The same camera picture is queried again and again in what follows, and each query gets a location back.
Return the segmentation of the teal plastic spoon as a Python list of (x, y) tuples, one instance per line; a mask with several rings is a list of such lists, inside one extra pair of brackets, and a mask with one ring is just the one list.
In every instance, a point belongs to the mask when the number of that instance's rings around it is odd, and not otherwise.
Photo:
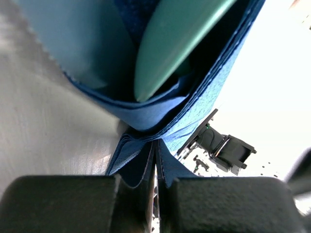
[(160, 1), (138, 50), (136, 101), (148, 100), (234, 4), (234, 0)]

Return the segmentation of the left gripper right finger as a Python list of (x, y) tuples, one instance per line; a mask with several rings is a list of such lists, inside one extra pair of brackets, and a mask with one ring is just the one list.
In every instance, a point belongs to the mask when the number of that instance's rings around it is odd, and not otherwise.
[(290, 188), (272, 177), (198, 177), (156, 142), (162, 233), (304, 233)]

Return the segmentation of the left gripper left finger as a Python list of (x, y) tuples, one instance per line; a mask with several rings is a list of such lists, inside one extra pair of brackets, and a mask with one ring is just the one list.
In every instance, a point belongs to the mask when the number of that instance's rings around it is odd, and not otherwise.
[(22, 176), (0, 201), (3, 233), (149, 233), (155, 145), (111, 176)]

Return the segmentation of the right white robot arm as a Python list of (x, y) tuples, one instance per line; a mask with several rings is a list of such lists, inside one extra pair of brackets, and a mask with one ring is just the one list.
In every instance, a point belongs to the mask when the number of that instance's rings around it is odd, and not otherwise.
[(211, 127), (209, 122), (217, 112), (218, 109), (214, 109), (202, 121), (175, 156), (183, 162), (195, 149), (202, 149), (205, 157), (217, 168), (237, 176), (242, 169), (247, 168), (246, 159), (257, 151), (244, 141), (229, 134), (221, 134)]

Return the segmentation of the blue plastic knife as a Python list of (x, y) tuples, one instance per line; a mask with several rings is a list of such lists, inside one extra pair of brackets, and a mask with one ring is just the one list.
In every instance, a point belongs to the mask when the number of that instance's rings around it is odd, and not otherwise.
[(112, 0), (18, 0), (61, 68), (90, 88), (131, 82), (136, 50)]

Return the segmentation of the dark blue paper napkin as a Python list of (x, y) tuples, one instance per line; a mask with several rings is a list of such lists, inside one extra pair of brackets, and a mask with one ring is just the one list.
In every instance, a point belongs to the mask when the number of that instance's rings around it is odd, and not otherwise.
[[(160, 0), (114, 0), (136, 50)], [(235, 0), (235, 4), (189, 54), (181, 66), (146, 101), (134, 96), (131, 82), (90, 88), (66, 75), (82, 92), (130, 126), (121, 137), (107, 174), (131, 161), (143, 144), (163, 139), (179, 149), (196, 124), (211, 110), (241, 47), (264, 5), (262, 0)]]

